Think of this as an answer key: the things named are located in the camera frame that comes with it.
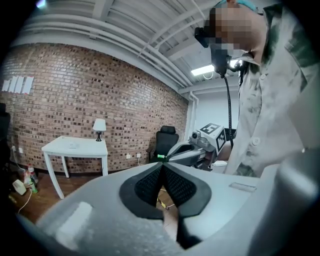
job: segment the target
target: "table lamp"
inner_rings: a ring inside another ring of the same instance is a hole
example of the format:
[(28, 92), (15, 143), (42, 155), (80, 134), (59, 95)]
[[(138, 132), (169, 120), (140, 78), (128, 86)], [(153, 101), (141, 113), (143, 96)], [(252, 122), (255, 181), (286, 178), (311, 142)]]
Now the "table lamp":
[(101, 132), (106, 130), (106, 121), (104, 119), (97, 118), (94, 122), (93, 130), (98, 132), (98, 138), (95, 141), (100, 142), (101, 141), (101, 138), (100, 138)]

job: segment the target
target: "person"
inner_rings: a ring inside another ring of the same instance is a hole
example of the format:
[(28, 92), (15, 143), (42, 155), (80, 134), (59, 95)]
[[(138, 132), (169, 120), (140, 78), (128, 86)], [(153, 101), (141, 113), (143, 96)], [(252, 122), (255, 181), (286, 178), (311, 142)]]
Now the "person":
[(223, 0), (211, 9), (204, 29), (243, 50), (238, 59), (247, 63), (234, 145), (226, 144), (218, 159), (228, 161), (226, 174), (260, 177), (265, 167), (304, 148), (288, 109), (312, 77), (320, 78), (319, 58), (282, 3), (259, 14), (249, 1)]

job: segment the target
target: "white desk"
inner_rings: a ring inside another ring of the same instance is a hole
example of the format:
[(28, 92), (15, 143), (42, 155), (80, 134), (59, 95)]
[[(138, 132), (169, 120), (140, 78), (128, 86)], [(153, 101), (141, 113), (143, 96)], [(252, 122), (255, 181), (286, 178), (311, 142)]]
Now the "white desk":
[[(70, 143), (76, 145), (75, 148), (70, 148)], [(102, 162), (102, 175), (108, 175), (108, 162), (107, 162), (107, 146), (106, 141), (96, 141), (93, 138), (75, 138), (60, 136), (55, 140), (51, 141), (47, 145), (43, 146), (42, 149), (45, 164), (50, 174), (50, 178), (54, 185), (56, 192), (61, 199), (65, 198), (61, 191), (61, 188), (57, 182), (57, 178), (52, 167), (49, 155), (60, 156), (62, 159), (62, 165), (65, 172), (65, 176), (69, 178), (65, 157), (72, 158), (101, 158)]]

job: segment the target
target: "brick wall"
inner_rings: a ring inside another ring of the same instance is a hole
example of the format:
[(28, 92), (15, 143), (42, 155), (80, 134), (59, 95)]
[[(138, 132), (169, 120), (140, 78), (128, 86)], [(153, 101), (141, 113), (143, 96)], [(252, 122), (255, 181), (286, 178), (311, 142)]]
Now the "brick wall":
[[(144, 71), (112, 56), (87, 48), (36, 43), (11, 49), (1, 71), (3, 80), (34, 76), (29, 95), (0, 92), (0, 102), (11, 114), (8, 140), (16, 148), (18, 163), (47, 169), (41, 147), (59, 136), (95, 138), (96, 118), (106, 120), (108, 170), (138, 164), (126, 154), (141, 153), (155, 144), (162, 125), (175, 126), (183, 138), (188, 101)], [(53, 168), (63, 171), (60, 158)], [(69, 171), (99, 172), (99, 159), (67, 158)]]

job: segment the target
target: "vr headset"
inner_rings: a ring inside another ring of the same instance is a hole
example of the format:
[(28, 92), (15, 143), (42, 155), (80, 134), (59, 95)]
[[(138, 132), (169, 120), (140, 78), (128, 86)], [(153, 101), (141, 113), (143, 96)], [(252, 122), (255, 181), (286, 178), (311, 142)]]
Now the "vr headset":
[[(219, 5), (225, 4), (227, 1), (222, 0), (218, 4), (216, 4), (211, 10), (210, 15), (215, 15), (215, 9), (219, 7)], [(258, 9), (254, 4), (245, 0), (238, 0), (238, 4), (244, 5), (254, 12), (258, 12)], [(241, 64), (237, 62), (234, 67), (230, 66), (230, 61), (232, 57), (228, 55), (228, 50), (223, 49), (223, 42), (221, 38), (216, 37), (215, 30), (210, 29), (210, 27), (215, 27), (215, 20), (210, 21), (208, 19), (205, 22), (204, 27), (197, 27), (194, 30), (194, 38), (204, 47), (208, 48), (210, 46), (211, 49), (211, 63), (214, 66), (214, 71), (220, 74), (221, 78), (224, 78), (227, 69), (232, 72), (240, 71)]]

